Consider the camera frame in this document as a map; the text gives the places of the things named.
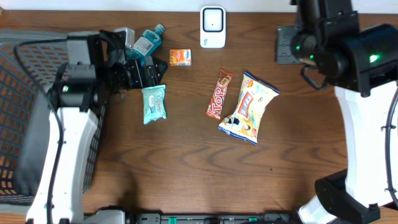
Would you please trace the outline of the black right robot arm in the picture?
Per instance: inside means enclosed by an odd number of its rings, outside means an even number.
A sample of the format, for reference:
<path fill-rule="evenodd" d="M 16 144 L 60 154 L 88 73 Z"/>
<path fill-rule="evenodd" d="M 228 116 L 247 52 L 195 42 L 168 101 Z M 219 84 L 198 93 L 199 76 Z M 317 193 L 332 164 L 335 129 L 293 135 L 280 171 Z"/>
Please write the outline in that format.
<path fill-rule="evenodd" d="M 397 28 L 365 30 L 348 0 L 294 0 L 293 26 L 277 31 L 279 64 L 302 64 L 314 89 L 334 88 L 348 166 L 315 182 L 299 223 L 371 223 L 397 203 Z"/>

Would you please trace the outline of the cream snack chips bag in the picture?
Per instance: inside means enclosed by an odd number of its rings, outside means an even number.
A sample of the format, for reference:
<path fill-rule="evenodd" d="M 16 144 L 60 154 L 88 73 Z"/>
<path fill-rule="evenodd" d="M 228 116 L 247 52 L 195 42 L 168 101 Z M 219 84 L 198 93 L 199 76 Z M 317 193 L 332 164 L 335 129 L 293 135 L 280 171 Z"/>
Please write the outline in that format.
<path fill-rule="evenodd" d="M 245 71 L 235 111 L 226 116 L 218 129 L 229 136 L 257 146 L 257 137 L 266 106 L 280 91 Z"/>

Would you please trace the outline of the orange Top chocolate bar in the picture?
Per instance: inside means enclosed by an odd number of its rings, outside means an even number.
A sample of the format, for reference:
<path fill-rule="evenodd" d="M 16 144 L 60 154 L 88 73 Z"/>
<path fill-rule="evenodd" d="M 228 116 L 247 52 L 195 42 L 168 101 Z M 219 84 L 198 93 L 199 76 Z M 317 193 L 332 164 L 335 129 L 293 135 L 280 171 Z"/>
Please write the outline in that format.
<path fill-rule="evenodd" d="M 228 91 L 229 84 L 231 83 L 233 77 L 233 73 L 227 72 L 222 68 L 219 69 L 216 86 L 211 96 L 208 109 L 205 113 L 207 116 L 217 120 L 221 119 L 221 112 L 223 109 L 224 100 Z"/>

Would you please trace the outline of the blue Listerine mouthwash bottle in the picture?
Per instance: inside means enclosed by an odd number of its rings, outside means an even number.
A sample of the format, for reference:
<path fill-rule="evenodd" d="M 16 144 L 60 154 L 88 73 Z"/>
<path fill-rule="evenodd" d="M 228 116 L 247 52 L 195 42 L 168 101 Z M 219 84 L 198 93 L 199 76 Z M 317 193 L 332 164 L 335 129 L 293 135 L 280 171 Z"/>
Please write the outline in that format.
<path fill-rule="evenodd" d="M 146 57 L 151 56 L 161 46 L 164 31 L 165 27 L 162 24 L 157 24 L 153 30 L 145 30 L 134 43 L 132 50 L 126 50 L 127 59 L 139 60 L 144 67 L 146 65 Z"/>

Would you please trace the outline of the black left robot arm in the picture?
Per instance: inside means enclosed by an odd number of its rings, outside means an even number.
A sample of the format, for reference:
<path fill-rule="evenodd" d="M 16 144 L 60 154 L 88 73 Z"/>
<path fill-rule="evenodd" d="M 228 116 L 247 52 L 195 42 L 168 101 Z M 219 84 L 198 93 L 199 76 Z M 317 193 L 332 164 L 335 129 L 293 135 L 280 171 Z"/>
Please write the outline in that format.
<path fill-rule="evenodd" d="M 143 94 L 144 122 L 166 116 L 165 62 L 153 51 L 161 45 L 157 27 L 135 38 L 127 27 L 112 32 L 74 33 L 64 38 L 68 60 L 44 92 L 50 107 L 50 137 L 44 169 L 27 223 L 126 223 L 120 210 L 83 213 L 82 195 L 90 151 L 109 97 L 122 90 Z"/>

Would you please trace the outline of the orange snack packet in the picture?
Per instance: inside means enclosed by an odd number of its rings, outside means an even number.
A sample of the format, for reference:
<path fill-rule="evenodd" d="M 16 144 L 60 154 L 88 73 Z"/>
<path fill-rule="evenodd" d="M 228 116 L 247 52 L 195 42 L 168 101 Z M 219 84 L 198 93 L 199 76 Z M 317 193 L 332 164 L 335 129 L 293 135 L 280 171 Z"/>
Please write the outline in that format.
<path fill-rule="evenodd" d="M 171 66 L 191 66 L 192 52 L 190 49 L 170 49 L 169 63 Z"/>

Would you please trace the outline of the mint green wipes pack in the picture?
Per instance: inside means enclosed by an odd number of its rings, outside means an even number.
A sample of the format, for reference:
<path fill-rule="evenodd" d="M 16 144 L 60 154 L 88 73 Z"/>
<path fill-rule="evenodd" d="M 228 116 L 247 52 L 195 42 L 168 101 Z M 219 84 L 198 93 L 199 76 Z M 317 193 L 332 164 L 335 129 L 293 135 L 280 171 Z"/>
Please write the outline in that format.
<path fill-rule="evenodd" d="M 156 121 L 159 118 L 167 118 L 164 106 L 165 88 L 165 85 L 157 85 L 141 90 L 144 103 L 144 124 Z"/>

